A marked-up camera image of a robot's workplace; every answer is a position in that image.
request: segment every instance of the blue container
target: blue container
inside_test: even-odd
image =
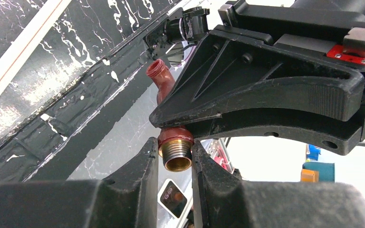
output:
[[[306,162],[303,169],[318,171],[318,182],[335,182],[334,163]]]

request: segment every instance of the brass threaded end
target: brass threaded end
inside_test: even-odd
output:
[[[192,143],[187,140],[176,139],[160,146],[159,155],[163,157],[163,165],[168,171],[181,172],[192,164]]]

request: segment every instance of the metal block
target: metal block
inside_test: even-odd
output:
[[[352,28],[344,37],[343,44],[343,53],[365,58],[365,28]]]
[[[232,27],[237,25],[237,19],[234,15],[235,11],[233,5],[224,4],[221,6],[218,12],[224,25]]]

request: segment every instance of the red plastic tee fitting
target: red plastic tee fitting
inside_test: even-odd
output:
[[[175,80],[161,59],[154,61],[146,70],[146,74],[159,89],[157,93],[157,105],[159,105],[170,93]],[[158,141],[159,155],[163,157],[163,165],[167,170],[180,172],[191,167],[193,136],[184,126],[162,129]]]

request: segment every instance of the screw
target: screw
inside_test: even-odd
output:
[[[246,64],[250,64],[252,62],[252,56],[248,53],[244,53],[242,56],[241,56],[241,59],[244,63]]]

